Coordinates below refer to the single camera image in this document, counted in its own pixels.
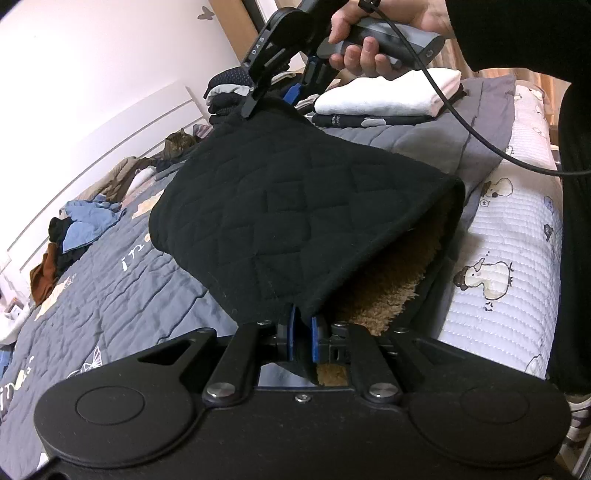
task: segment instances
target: metal screw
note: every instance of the metal screw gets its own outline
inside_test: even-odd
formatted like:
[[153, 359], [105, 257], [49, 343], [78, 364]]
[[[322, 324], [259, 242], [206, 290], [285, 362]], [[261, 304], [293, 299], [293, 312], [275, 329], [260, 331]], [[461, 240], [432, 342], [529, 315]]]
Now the metal screw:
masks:
[[295, 396], [295, 401], [299, 403], [308, 403], [312, 400], [312, 395], [308, 395], [307, 393], [298, 393]]
[[398, 387], [391, 383], [375, 383], [369, 387], [369, 394], [375, 398], [390, 398], [398, 393]]
[[236, 387], [228, 382], [214, 383], [208, 386], [207, 393], [213, 398], [225, 398], [236, 393]]

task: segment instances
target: human hand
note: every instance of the human hand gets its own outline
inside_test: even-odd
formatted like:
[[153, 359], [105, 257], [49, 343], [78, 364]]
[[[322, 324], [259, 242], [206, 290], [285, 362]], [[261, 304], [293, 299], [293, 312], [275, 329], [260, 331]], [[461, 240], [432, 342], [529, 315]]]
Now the human hand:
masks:
[[[397, 23], [453, 38], [445, 0], [382, 0], [379, 8]], [[333, 15], [329, 42], [334, 44], [345, 40], [349, 36], [351, 25], [355, 25], [365, 16], [367, 13], [359, 7], [358, 0], [350, 0]], [[344, 56], [337, 53], [332, 55], [330, 64], [337, 70], [346, 68], [354, 75], [365, 74], [372, 78], [382, 76], [388, 80], [393, 80], [407, 71], [394, 70], [387, 56], [378, 51], [378, 41], [373, 37], [367, 37], [363, 41], [363, 48], [350, 45]]]

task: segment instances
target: black cable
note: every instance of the black cable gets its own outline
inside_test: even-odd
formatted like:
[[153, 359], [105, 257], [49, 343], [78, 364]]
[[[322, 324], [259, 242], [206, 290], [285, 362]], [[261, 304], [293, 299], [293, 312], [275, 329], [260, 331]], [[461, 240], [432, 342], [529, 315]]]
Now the black cable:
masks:
[[364, 6], [369, 6], [374, 12], [376, 12], [382, 18], [382, 20], [384, 20], [390, 26], [390, 28], [392, 28], [392, 30], [394, 30], [394, 33], [396, 33], [396, 35], [399, 36], [400, 40], [402, 41], [402, 44], [406, 47], [408, 52], [412, 55], [415, 62], [421, 67], [421, 70], [425, 74], [425, 77], [427, 77], [427, 80], [429, 81], [429, 83], [431, 84], [431, 86], [433, 87], [435, 92], [439, 95], [439, 97], [443, 101], [443, 104], [452, 113], [452, 115], [454, 117], [456, 117], [457, 121], [459, 121], [461, 123], [461, 125], [466, 130], [468, 130], [468, 132], [471, 135], [473, 135], [486, 148], [488, 148], [492, 152], [496, 153], [501, 158], [504, 158], [505, 160], [508, 160], [511, 163], [517, 165], [518, 167], [524, 168], [529, 171], [533, 171], [535, 173], [540, 173], [542, 175], [548, 175], [551, 177], [587, 177], [587, 176], [591, 176], [591, 170], [556, 171], [556, 170], [549, 170], [547, 168], [536, 167], [536, 166], [530, 165], [524, 161], [517, 160], [516, 158], [508, 155], [506, 152], [503, 152], [499, 148], [495, 147], [486, 138], [484, 138], [480, 133], [478, 133], [476, 130], [474, 130], [472, 128], [472, 126], [468, 122], [466, 122], [463, 119], [463, 117], [457, 112], [457, 110], [453, 107], [453, 105], [447, 99], [445, 94], [441, 91], [441, 89], [439, 88], [439, 86], [437, 85], [435, 80], [433, 80], [433, 77], [431, 77], [431, 74], [428, 72], [427, 66], [423, 63], [421, 57], [418, 56], [417, 52], [414, 51], [414, 48], [412, 47], [410, 42], [407, 40], [407, 38], [404, 36], [404, 34], [400, 31], [400, 29], [392, 21], [390, 21], [390, 19], [388, 17], [386, 17], [386, 15], [384, 15], [384, 13], [379, 8], [377, 8], [375, 5], [372, 5], [370, 2], [364, 2]]

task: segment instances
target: butterfly wall decal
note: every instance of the butterfly wall decal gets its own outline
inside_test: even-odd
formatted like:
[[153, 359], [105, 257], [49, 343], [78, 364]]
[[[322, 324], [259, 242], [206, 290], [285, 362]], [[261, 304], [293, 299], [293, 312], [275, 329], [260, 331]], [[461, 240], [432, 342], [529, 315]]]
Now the butterfly wall decal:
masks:
[[201, 15], [198, 15], [197, 18], [199, 20], [213, 20], [213, 17], [216, 16], [215, 13], [213, 13], [209, 8], [203, 6], [203, 13]]

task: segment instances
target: blue cloth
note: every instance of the blue cloth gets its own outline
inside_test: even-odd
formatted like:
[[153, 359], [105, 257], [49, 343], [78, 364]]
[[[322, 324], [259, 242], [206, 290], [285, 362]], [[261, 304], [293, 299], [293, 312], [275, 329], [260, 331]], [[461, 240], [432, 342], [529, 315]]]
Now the blue cloth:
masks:
[[4, 375], [4, 372], [12, 360], [12, 351], [14, 350], [14, 344], [0, 346], [0, 378]]
[[98, 194], [92, 202], [67, 202], [64, 210], [74, 223], [66, 233], [62, 253], [90, 245], [116, 224], [125, 213], [120, 203], [109, 203], [102, 194]]

